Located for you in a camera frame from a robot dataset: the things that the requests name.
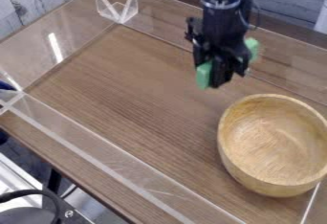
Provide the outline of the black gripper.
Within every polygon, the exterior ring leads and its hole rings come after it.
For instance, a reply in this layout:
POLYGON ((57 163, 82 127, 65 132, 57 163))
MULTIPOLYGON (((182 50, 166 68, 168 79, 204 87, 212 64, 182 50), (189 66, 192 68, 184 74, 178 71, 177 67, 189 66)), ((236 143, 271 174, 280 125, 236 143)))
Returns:
MULTIPOLYGON (((245 53, 243 41, 249 30, 251 2, 231 4, 203 3, 200 17, 186 18, 185 39, 193 45, 193 66, 205 62, 207 54, 229 50, 236 55, 245 53)), ((224 57, 215 56, 211 69, 211 87, 219 88, 231 81, 233 63, 224 57)))

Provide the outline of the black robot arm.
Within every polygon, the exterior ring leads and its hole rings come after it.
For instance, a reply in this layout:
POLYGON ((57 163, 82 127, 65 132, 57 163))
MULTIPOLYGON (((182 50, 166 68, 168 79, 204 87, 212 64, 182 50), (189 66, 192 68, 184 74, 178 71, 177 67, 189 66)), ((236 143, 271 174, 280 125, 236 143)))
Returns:
POLYGON ((252 0, 200 0, 203 14, 188 17, 185 39, 193 45, 195 80, 217 89, 247 73, 257 42, 247 39, 252 0))

